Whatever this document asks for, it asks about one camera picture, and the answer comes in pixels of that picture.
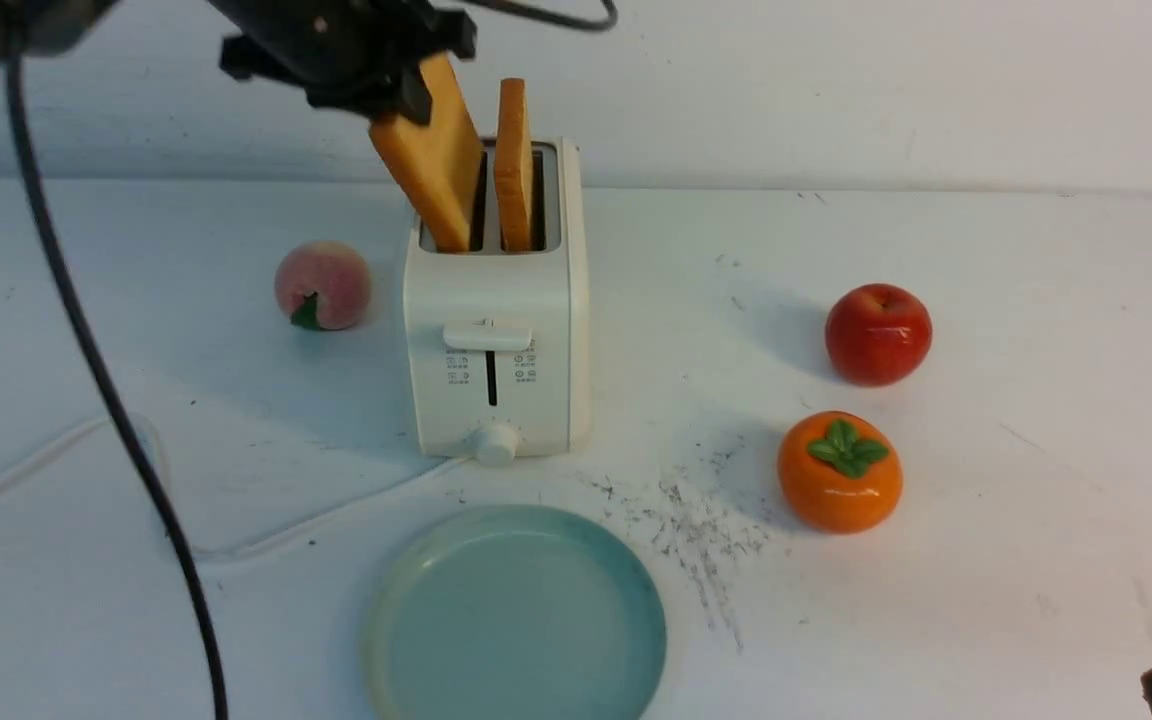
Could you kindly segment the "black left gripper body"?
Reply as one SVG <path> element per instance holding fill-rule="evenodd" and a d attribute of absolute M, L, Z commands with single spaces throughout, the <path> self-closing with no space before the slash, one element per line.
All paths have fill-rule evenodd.
<path fill-rule="evenodd" d="M 221 41 L 219 67 L 233 79 L 300 88 L 312 108 L 429 126 L 433 85 L 422 61 L 476 55 L 467 12 L 429 1 L 214 1 L 238 28 Z"/>

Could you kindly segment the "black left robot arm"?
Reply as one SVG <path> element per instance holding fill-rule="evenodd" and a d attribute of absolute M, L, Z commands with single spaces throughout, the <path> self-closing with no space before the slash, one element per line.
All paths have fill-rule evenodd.
<path fill-rule="evenodd" d="M 298 88 L 317 109 L 429 124 L 433 91 L 422 61 L 471 59 L 477 28 L 465 12 L 426 1 L 218 1 L 237 28 L 219 67 L 238 82 Z M 74 50 L 109 13 L 109 1 L 0 1 L 0 67 Z"/>

